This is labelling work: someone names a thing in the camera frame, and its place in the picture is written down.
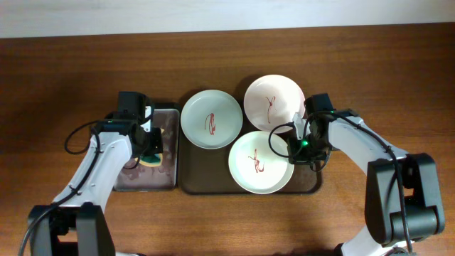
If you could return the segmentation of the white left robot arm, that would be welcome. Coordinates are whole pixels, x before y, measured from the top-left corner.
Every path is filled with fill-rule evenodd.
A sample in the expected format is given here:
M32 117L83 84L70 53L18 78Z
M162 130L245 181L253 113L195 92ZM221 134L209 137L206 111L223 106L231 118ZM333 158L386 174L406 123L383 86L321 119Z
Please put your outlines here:
M105 208L120 171L131 159L156 158L162 152L161 130L144 128L136 119L90 123L85 155L69 184L49 205L36 205L19 254L118 255Z

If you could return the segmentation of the pale green plate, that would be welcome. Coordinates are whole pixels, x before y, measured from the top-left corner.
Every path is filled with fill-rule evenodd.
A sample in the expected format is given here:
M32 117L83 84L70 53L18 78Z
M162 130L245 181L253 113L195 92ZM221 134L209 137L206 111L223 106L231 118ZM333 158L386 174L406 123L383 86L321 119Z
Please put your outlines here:
M237 100L221 90L204 90L185 103L181 128L186 138L203 149L219 149L233 142L243 125Z

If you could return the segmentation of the green yellow sponge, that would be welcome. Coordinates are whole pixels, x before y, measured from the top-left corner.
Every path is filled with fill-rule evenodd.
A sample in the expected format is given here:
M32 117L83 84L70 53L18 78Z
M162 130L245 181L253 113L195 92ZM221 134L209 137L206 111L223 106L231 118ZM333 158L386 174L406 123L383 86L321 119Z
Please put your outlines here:
M146 167L160 166L163 161L162 129L154 127L149 133L149 145L140 156L139 164Z

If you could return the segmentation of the cream white plate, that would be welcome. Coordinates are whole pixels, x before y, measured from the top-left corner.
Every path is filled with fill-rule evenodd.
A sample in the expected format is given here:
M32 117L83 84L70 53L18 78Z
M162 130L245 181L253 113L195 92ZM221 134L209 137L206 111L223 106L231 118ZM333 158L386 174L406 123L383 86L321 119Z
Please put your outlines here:
M287 143L276 134L249 132L230 150L230 174L239 186L251 193L277 192L288 184L294 173L294 165L283 157L286 153Z

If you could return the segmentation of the pink plate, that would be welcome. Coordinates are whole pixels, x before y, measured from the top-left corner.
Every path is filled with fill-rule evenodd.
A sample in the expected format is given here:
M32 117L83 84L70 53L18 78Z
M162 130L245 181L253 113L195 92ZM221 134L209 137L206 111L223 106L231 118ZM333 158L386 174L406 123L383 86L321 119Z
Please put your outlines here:
M304 94L297 83L283 75L265 75L246 90L243 106L250 123L270 132L291 122L295 114L304 116Z

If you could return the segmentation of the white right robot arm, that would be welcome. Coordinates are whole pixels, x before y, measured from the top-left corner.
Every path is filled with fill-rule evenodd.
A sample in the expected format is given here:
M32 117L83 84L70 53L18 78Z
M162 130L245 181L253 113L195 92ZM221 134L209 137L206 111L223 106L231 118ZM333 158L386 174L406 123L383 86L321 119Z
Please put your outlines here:
M366 175L365 227L337 245L335 255L413 255L412 245L445 228L437 165L426 154L411 154L387 142L352 110L322 109L288 125L293 164L326 163L343 152Z

